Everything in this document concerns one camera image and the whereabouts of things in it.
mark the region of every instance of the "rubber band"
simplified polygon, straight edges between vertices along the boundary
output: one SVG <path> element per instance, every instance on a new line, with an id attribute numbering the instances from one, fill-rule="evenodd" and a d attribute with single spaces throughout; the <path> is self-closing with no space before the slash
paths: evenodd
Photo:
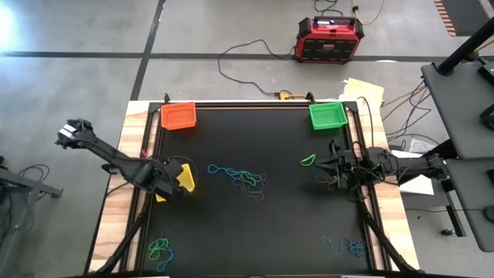
<path id="1" fill-rule="evenodd" d="M 335 177 L 329 176 L 328 178 L 326 178 L 322 175 L 317 175 L 316 178 L 314 178 L 314 180 L 318 184 L 326 184 L 326 188 L 329 191 L 333 191 L 334 189 L 337 188 L 337 186 L 334 185 L 335 183 L 338 182 L 337 178 Z"/>
<path id="2" fill-rule="evenodd" d="M 312 165 L 314 163 L 314 161 L 316 160 L 316 155 L 315 154 L 311 154 L 310 156 L 308 156 L 307 158 L 304 158 L 301 162 L 300 162 L 300 165 L 304 166 L 304 167 L 309 167 L 310 165 Z"/>
<path id="3" fill-rule="evenodd" d="M 158 263 L 156 265 L 156 271 L 158 271 L 158 272 L 165 271 L 169 262 L 171 262 L 172 259 L 174 258 L 174 252 L 170 248 L 170 245 L 168 243 L 168 239 L 164 239 L 164 238 L 156 239 L 155 241 L 153 241 L 149 245 L 148 249 L 149 249 L 148 259 L 150 259 L 150 260 L 159 259 L 160 255 L 161 255 L 161 251 L 166 251 L 170 254 L 168 259 L 166 259 L 165 261 Z"/>
<path id="4" fill-rule="evenodd" d="M 264 193 L 262 193 L 264 187 L 260 188 L 259 190 L 253 191 L 251 189 L 252 186 L 246 186 L 246 184 L 242 180 L 234 180 L 233 185 L 240 187 L 240 192 L 245 197 L 253 198 L 257 202 L 260 202 L 264 199 Z"/>
<path id="5" fill-rule="evenodd" d="M 340 242 L 340 250 L 334 251 L 333 245 L 331 244 L 333 243 L 333 240 L 329 239 L 327 236 L 323 236 L 321 238 L 321 242 L 332 252 L 333 255 L 340 255 L 343 250 L 343 242 Z"/>
<path id="6" fill-rule="evenodd" d="M 363 258 L 366 255 L 365 249 L 365 241 L 360 239 L 357 242 L 352 242 L 351 238 L 346 238 L 345 240 L 340 241 L 340 250 L 335 251 L 333 248 L 333 240 L 329 239 L 327 236 L 323 236 L 321 238 L 321 242 L 325 247 L 327 247 L 331 253 L 335 256 L 340 255 L 343 249 L 348 250 L 349 253 L 357 256 L 358 258 Z"/>
<path id="7" fill-rule="evenodd" d="M 230 178 L 234 180 L 242 181 L 243 183 L 251 186 L 257 186 L 259 183 L 261 186 L 267 186 L 267 175 L 262 173 L 260 175 L 252 174 L 249 171 L 236 171 L 231 168 L 218 167 L 215 164 L 208 165 L 208 173 L 215 174 L 219 171 L 224 171 Z"/>

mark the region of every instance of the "wooden table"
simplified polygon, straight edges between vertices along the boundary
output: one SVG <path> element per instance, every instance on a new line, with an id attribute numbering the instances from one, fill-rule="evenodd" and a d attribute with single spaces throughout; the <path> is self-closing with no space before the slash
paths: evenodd
<path id="1" fill-rule="evenodd" d="M 357 93 L 357 95 L 355 93 L 353 95 L 347 94 L 345 97 L 347 100 L 356 100 L 359 94 L 362 93 Z M 384 132 L 384 127 L 379 112 L 382 94 L 380 96 L 366 95 L 365 97 L 370 104 L 370 111 L 372 113 L 374 124 L 374 145 L 376 147 L 388 148 L 386 134 Z M 371 145 L 371 121 L 369 118 L 369 113 L 367 107 L 361 100 L 357 102 L 359 105 L 360 122 L 364 132 L 364 139 L 369 147 Z M 118 149 L 131 157 L 138 157 L 140 154 L 149 103 L 150 101 L 131 101 L 128 104 Z M 348 121 L 350 123 L 350 130 L 352 133 L 352 141 L 357 141 L 356 129 L 351 114 L 349 114 Z M 150 141 L 147 150 L 148 154 L 152 153 L 156 130 L 157 114 L 155 114 L 153 119 L 153 127 L 151 128 Z M 124 183 L 122 177 L 113 176 L 110 179 L 108 190 L 115 188 L 122 183 Z M 407 216 L 405 215 L 398 186 L 380 183 L 375 186 L 375 189 L 386 236 L 393 243 L 396 250 L 408 262 L 408 264 L 413 266 L 415 269 L 418 269 L 418 260 L 415 254 L 414 244 L 411 238 Z M 132 191 L 133 186 L 126 185 L 112 193 L 112 195 L 108 196 L 107 200 L 104 202 L 103 213 L 101 215 L 99 225 L 96 228 L 96 242 L 94 244 L 91 260 L 88 262 L 89 271 L 99 269 L 107 261 L 107 258 L 113 253 L 121 239 L 124 237 Z M 130 246 L 130 255 L 127 264 L 128 270 L 132 270 L 134 267 L 137 239 L 138 234 L 134 237 L 133 243 Z M 373 233 L 371 233 L 371 241 L 377 268 L 382 269 L 383 263 L 381 248 Z"/>

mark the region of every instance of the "yellow object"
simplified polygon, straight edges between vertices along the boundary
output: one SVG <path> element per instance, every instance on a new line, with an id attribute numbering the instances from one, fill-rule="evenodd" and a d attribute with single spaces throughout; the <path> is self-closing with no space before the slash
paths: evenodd
<path id="1" fill-rule="evenodd" d="M 279 91 L 279 98 L 281 100 L 288 100 L 288 99 L 296 98 L 296 97 L 303 97 L 303 98 L 305 98 L 306 96 L 304 96 L 304 95 L 297 95 L 297 94 L 290 94 L 290 93 L 284 93 L 283 91 Z"/>
<path id="2" fill-rule="evenodd" d="M 355 15 L 357 16 L 357 18 L 360 21 L 360 23 L 362 23 L 362 25 L 370 25 L 370 24 L 374 23 L 377 19 L 379 19 L 379 16 L 383 12 L 383 7 L 384 7 L 384 2 L 385 1 L 386 0 L 382 0 L 381 7 L 379 8 L 379 12 L 377 13 L 376 17 L 374 19 L 372 19 L 371 21 L 369 21 L 369 22 L 363 22 L 362 19 L 360 19 L 360 16 L 358 15 L 358 11 L 355 11 Z M 354 6 L 357 6 L 357 0 L 354 0 Z"/>
<path id="3" fill-rule="evenodd" d="M 185 187 L 189 192 L 192 192 L 194 191 L 195 183 L 194 179 L 192 178 L 191 166 L 186 163 L 182 165 L 182 169 L 184 170 L 177 177 L 177 180 L 180 182 L 179 186 Z M 159 196 L 158 194 L 155 194 L 155 196 L 157 202 L 167 201 L 165 198 Z"/>
<path id="4" fill-rule="evenodd" d="M 485 42 L 483 45 L 479 46 L 475 51 L 478 52 L 482 49 L 484 49 L 487 46 L 490 46 L 494 42 L 494 39 L 489 40 L 488 42 Z"/>

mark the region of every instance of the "black floor stripe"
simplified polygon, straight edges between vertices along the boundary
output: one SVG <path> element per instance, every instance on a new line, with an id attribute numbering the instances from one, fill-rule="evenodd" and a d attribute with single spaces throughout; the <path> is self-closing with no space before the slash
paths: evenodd
<path id="1" fill-rule="evenodd" d="M 157 25 L 155 26 L 152 41 L 156 36 Z M 147 57 L 147 59 L 217 59 L 221 53 L 79 53 L 79 52 L 36 52 L 36 51 L 6 51 L 0 53 L 0 56 L 5 57 L 21 57 L 21 58 L 108 58 L 108 59 L 139 59 Z M 353 61 L 356 62 L 374 62 L 382 60 L 392 60 L 397 62 L 417 62 L 417 63 L 432 63 L 445 60 L 446 56 L 354 56 Z M 278 60 L 278 58 L 270 54 L 234 54 L 227 53 L 222 59 L 237 59 L 237 60 Z M 287 56 L 284 60 L 291 60 L 293 56 Z"/>
<path id="2" fill-rule="evenodd" d="M 50 51 L 5 51 L 0 52 L 4 57 L 25 58 L 109 58 L 109 59 L 139 59 L 143 53 L 84 53 L 84 52 L 50 52 Z"/>
<path id="3" fill-rule="evenodd" d="M 221 53 L 151 53 L 151 59 L 218 59 Z M 354 56 L 355 62 L 375 62 L 392 60 L 397 62 L 432 63 L 445 60 L 446 56 Z M 271 54 L 225 54 L 222 59 L 239 60 L 279 60 Z"/>
<path id="4" fill-rule="evenodd" d="M 134 87 L 132 88 L 132 93 L 130 94 L 130 100 L 139 99 L 140 88 L 142 87 L 144 75 L 146 74 L 147 64 L 149 63 L 149 58 L 151 57 L 151 50 L 153 49 L 154 39 L 156 39 L 157 27 L 160 25 L 160 17 L 161 13 L 163 12 L 165 2 L 166 0 L 159 0 L 157 3 L 153 23 L 151 24 L 151 30 L 149 30 L 149 36 L 147 37 L 146 46 L 144 47 L 144 53 L 142 55 L 142 59 L 140 60 L 139 69 L 137 70 Z"/>

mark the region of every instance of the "yellow cable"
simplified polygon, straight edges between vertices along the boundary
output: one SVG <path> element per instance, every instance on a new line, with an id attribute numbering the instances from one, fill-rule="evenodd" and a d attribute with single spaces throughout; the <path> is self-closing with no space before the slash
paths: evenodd
<path id="1" fill-rule="evenodd" d="M 354 6 L 357 6 L 357 0 L 353 0 L 353 1 L 354 1 Z M 355 15 L 357 16 L 360 23 L 362 23 L 362 25 L 370 25 L 370 24 L 374 23 L 379 18 L 381 13 L 383 12 L 383 7 L 384 7 L 385 1 L 386 0 L 382 0 L 381 7 L 379 8 L 379 12 L 377 13 L 376 17 L 369 22 L 363 22 L 362 19 L 360 19 L 360 16 L 358 15 L 358 11 L 355 11 Z"/>
<path id="2" fill-rule="evenodd" d="M 303 97 L 303 98 L 306 98 L 306 96 L 305 96 L 305 95 L 297 95 L 297 94 L 290 95 L 290 97 L 294 97 L 294 98 L 295 98 L 295 97 Z"/>
<path id="3" fill-rule="evenodd" d="M 416 94 L 420 93 L 423 90 L 425 90 L 425 86 L 417 88 L 417 90 L 415 92 L 413 92 L 413 94 L 410 97 L 414 97 Z M 383 117 L 383 121 L 386 120 L 386 118 L 388 118 L 389 116 L 391 116 L 393 114 L 393 112 L 396 111 L 396 109 L 398 109 L 401 105 L 406 103 L 409 99 L 410 98 L 408 97 L 405 100 L 403 100 L 402 102 L 400 102 L 397 106 L 395 106 L 386 116 Z"/>
<path id="4" fill-rule="evenodd" d="M 487 43 L 484 43 L 483 45 L 479 46 L 475 51 L 478 52 L 482 49 L 484 49 L 487 46 L 490 46 L 494 42 L 494 39 L 489 40 Z"/>

